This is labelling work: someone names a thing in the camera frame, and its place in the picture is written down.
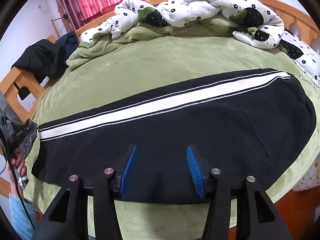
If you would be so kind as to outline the black pants with white stripe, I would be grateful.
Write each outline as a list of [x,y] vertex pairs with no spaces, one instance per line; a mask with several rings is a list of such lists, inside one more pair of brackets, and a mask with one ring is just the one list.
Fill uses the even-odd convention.
[[227,72],[148,90],[39,126],[32,175],[62,186],[93,177],[131,144],[133,179],[125,199],[195,204],[187,148],[231,177],[269,189],[297,159],[317,124],[297,78],[274,69]]

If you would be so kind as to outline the grey jeans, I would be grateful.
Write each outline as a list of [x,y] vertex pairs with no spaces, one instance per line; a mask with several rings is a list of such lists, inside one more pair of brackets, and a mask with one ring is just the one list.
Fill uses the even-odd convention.
[[[15,136],[23,129],[24,123],[17,116],[15,111],[9,105],[8,101],[1,93],[1,130],[8,139]],[[22,142],[23,139],[15,136],[16,142]]]

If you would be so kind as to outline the black jacket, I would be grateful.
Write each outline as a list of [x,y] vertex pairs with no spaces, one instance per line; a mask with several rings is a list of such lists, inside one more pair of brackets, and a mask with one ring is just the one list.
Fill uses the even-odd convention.
[[12,65],[33,73],[38,83],[46,77],[58,79],[67,69],[65,49],[47,39],[28,46]]

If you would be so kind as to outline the green plush bed sheet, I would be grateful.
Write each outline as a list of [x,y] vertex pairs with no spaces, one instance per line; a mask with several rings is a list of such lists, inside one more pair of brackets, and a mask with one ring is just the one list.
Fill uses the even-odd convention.
[[284,53],[227,37],[160,37],[137,41],[67,70],[44,94],[38,124],[100,107],[128,96],[197,77],[274,68],[292,73],[319,108],[319,88]]

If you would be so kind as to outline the navy blue garment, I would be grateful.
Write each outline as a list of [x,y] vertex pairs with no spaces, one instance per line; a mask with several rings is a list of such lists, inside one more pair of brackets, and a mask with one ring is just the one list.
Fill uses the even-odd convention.
[[60,47],[62,58],[64,62],[66,62],[71,54],[78,48],[79,41],[75,31],[71,31],[59,38],[55,44]]

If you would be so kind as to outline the star patterned fabric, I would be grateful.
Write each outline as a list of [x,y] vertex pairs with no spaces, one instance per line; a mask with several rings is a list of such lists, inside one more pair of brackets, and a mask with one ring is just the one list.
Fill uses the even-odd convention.
[[320,169],[319,169],[319,154],[315,161],[309,167],[304,176],[299,182],[292,188],[293,191],[299,192],[319,186]]

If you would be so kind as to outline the wooden coat rack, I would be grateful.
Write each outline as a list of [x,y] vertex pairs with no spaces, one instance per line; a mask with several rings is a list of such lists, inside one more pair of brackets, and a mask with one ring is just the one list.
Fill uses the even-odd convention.
[[63,17],[52,18],[51,24],[55,31],[55,35],[60,38],[61,36],[65,35],[68,32],[68,22]]

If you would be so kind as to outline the green plush blanket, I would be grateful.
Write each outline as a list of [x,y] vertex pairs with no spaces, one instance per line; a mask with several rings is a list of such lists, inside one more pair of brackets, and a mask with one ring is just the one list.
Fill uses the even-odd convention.
[[105,29],[105,24],[102,23],[80,35],[81,42],[67,59],[66,64],[72,72],[88,61],[109,54],[129,43],[149,41],[165,36],[231,36],[233,31],[239,29],[239,25],[218,14],[202,21],[189,22],[183,28],[171,25],[152,27],[142,22],[128,29],[120,37],[113,39],[110,32]]

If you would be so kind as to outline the white floral quilt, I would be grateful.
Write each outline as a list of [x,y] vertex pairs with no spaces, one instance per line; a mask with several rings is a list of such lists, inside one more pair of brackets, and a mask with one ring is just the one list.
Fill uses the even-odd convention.
[[260,49],[279,47],[319,84],[319,54],[286,30],[282,18],[259,0],[167,0],[156,7],[141,0],[123,0],[115,7],[114,16],[83,32],[80,38],[91,42],[95,34],[106,33],[116,39],[139,22],[153,27],[183,28],[214,16],[222,16],[245,29],[232,33],[238,41]]

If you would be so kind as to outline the wooden bed frame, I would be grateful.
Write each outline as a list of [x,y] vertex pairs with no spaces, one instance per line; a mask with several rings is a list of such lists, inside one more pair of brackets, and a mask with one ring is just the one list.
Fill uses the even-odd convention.
[[[319,29],[311,16],[278,0],[259,0],[280,14],[285,25],[297,24],[302,39],[310,43],[319,37]],[[50,90],[57,89],[55,80],[49,79],[40,85],[33,74],[12,68],[1,81],[1,92],[21,120],[38,118],[40,107]],[[310,168],[317,163],[318,150],[307,147],[297,161],[287,170],[267,193],[275,202],[293,239],[308,235],[319,208],[319,187],[308,187],[305,191],[293,191],[302,175],[310,175]],[[117,202],[119,221],[125,239],[188,239],[197,237],[204,223],[207,204],[162,205],[134,202]]]

